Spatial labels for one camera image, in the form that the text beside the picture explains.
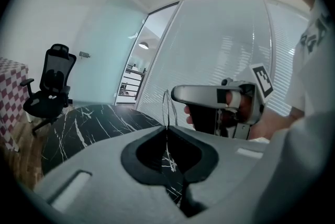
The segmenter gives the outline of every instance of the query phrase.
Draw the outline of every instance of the marble tabletop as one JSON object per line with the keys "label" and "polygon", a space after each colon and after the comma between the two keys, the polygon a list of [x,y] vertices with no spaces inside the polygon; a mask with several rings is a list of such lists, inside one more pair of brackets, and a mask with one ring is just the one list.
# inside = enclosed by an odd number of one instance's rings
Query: marble tabletop
{"label": "marble tabletop", "polygon": [[[139,111],[122,106],[91,105],[77,108],[60,117],[48,133],[42,152],[42,171],[46,175],[89,145],[116,136],[161,126]],[[162,158],[162,172],[168,178],[168,195],[178,202],[182,190],[182,174],[170,166],[168,156]]]}

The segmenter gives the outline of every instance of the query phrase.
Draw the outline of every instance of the chair backrest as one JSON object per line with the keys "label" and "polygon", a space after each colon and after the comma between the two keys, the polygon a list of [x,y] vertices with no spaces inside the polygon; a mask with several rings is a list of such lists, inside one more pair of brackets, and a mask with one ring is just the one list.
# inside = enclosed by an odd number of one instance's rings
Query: chair backrest
{"label": "chair backrest", "polygon": [[63,44],[54,44],[46,53],[40,89],[50,94],[61,92],[77,57]]}

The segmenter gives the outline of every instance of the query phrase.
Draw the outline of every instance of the table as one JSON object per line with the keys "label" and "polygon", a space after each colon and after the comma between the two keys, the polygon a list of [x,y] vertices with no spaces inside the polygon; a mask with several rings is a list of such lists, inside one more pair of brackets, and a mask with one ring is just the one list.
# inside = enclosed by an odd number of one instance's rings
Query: table
{"label": "table", "polygon": [[20,83],[27,78],[25,64],[0,58],[0,136],[7,149],[18,151],[18,145],[10,132],[23,114],[23,104],[28,98],[28,90]]}
{"label": "table", "polygon": [[[53,168],[89,145],[116,136],[161,126],[159,122],[139,111],[112,105],[91,105],[77,108],[60,117],[48,133],[42,151],[42,171]],[[181,197],[181,172],[172,171],[167,155],[162,158],[162,172],[168,178],[168,195],[177,202]]]}

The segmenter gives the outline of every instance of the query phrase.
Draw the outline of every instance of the black office chair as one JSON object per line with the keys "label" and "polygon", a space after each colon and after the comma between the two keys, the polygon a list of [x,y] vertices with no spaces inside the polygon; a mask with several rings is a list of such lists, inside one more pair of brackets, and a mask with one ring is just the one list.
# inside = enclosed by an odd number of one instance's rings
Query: black office chair
{"label": "black office chair", "polygon": [[70,87],[66,85],[69,74],[76,61],[76,56],[69,54],[69,48],[62,44],[54,44],[46,53],[44,68],[37,93],[31,92],[30,83],[34,79],[26,79],[20,83],[28,87],[29,99],[23,109],[38,118],[45,118],[32,129],[32,134],[46,124],[53,124],[69,105]]}

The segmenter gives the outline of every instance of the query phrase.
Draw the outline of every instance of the finger strap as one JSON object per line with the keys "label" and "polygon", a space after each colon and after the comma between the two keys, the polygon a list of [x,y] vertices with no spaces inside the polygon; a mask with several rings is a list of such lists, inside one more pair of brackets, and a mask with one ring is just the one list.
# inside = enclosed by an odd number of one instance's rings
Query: finger strap
{"label": "finger strap", "polygon": [[228,108],[238,109],[241,104],[241,94],[237,91],[230,91],[231,92],[231,102],[228,104]]}

